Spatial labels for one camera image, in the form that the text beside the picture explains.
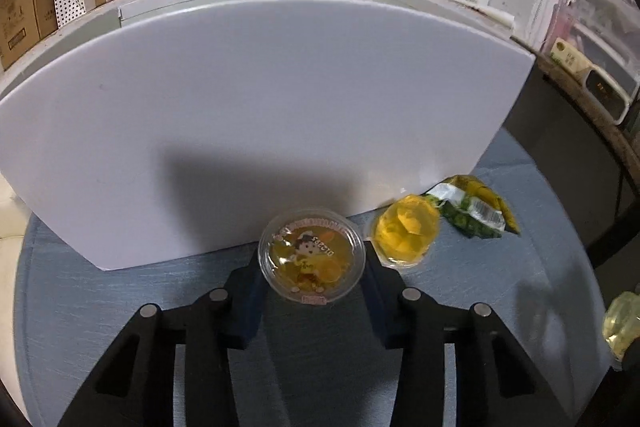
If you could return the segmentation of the orange jelly cup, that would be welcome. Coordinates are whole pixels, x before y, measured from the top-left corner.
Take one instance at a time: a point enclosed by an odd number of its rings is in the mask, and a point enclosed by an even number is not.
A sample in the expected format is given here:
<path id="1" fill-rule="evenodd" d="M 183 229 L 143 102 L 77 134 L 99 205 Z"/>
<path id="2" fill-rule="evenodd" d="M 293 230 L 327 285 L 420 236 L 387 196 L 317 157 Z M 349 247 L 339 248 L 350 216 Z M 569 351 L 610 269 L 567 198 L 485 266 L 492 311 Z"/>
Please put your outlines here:
<path id="1" fill-rule="evenodd" d="M 440 213 L 426 196 L 409 194 L 396 200 L 374 221 L 371 242 L 386 265 L 414 267 L 439 233 Z"/>

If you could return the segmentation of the white plastic drawer rack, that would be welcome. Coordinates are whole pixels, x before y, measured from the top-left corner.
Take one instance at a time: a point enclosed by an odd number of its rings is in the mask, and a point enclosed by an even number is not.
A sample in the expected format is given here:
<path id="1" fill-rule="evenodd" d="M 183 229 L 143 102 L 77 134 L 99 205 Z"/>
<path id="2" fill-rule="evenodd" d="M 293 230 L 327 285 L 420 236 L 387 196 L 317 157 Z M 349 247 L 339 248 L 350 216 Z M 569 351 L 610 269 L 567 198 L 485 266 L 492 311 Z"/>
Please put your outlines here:
<path id="1" fill-rule="evenodd" d="M 558 0 L 542 53 L 562 39 L 604 70 L 628 100 L 639 91 L 639 5 L 634 0 Z"/>

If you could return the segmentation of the white storage box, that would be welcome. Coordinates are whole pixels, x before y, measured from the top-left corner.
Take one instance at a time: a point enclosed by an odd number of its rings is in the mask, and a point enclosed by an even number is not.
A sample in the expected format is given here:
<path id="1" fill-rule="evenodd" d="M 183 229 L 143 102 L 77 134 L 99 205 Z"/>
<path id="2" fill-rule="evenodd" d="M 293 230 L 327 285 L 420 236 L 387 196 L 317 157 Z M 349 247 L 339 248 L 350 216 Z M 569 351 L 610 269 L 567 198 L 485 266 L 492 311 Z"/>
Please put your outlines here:
<path id="1" fill-rule="evenodd" d="M 1 80 L 1 171 L 97 268 L 471 171 L 533 54 L 449 0 L 116 0 Z"/>

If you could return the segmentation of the large cardboard box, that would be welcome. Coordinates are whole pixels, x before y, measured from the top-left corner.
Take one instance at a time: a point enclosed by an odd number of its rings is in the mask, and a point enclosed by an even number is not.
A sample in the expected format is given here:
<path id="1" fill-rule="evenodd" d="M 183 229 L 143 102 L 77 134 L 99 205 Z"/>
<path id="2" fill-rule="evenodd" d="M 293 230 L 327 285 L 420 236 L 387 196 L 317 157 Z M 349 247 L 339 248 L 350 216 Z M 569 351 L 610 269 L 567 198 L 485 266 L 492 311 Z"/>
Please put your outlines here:
<path id="1" fill-rule="evenodd" d="M 1 65 L 7 70 L 56 31 L 54 0 L 1 0 Z"/>

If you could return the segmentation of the jelly cup with cartoon lid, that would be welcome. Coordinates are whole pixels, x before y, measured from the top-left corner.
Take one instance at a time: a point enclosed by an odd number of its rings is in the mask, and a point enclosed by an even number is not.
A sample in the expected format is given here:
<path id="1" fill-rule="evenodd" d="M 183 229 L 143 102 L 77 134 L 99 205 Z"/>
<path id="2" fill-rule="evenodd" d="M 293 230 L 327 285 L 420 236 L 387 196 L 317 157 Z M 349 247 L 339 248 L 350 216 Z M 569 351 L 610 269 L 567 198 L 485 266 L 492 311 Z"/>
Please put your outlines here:
<path id="1" fill-rule="evenodd" d="M 326 209 L 274 218 L 259 239 L 262 275 L 281 297 L 324 307 L 347 296 L 366 265 L 364 240 L 352 222 Z"/>

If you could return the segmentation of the wooden side shelf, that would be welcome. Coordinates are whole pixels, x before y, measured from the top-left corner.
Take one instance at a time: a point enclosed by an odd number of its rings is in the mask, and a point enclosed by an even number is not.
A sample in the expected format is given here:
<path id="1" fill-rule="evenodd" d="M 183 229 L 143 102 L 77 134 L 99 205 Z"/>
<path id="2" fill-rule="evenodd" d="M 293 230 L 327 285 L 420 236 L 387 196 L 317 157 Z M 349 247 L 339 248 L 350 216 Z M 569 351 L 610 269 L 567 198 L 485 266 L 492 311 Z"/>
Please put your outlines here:
<path id="1" fill-rule="evenodd" d="M 573 80 L 536 65 L 504 127 L 559 197 L 595 268 L 639 236 L 639 165 L 624 136 L 588 113 Z"/>

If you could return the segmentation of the pale yellow jelly cup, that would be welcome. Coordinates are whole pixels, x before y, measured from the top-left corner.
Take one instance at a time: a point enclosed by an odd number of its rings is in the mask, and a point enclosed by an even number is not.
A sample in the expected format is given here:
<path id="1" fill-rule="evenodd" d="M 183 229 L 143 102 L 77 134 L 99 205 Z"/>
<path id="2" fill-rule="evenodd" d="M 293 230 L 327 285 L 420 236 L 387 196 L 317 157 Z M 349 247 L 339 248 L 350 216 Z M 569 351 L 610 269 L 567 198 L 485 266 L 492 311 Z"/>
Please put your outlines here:
<path id="1" fill-rule="evenodd" d="M 627 349 L 639 338 L 639 295 L 624 291 L 605 312 L 602 336 L 612 355 L 623 361 Z"/>

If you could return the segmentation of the green gold snack packet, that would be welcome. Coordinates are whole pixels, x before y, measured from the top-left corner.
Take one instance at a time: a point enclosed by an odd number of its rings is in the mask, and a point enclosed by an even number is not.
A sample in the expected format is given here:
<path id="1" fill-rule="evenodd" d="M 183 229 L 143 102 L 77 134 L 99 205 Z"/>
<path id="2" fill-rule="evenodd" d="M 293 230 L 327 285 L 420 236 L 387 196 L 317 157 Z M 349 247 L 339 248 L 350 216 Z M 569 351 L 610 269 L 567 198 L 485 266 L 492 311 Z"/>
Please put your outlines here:
<path id="1" fill-rule="evenodd" d="M 506 201 L 476 176 L 450 176 L 423 196 L 466 237 L 500 239 L 504 233 L 521 233 Z"/>

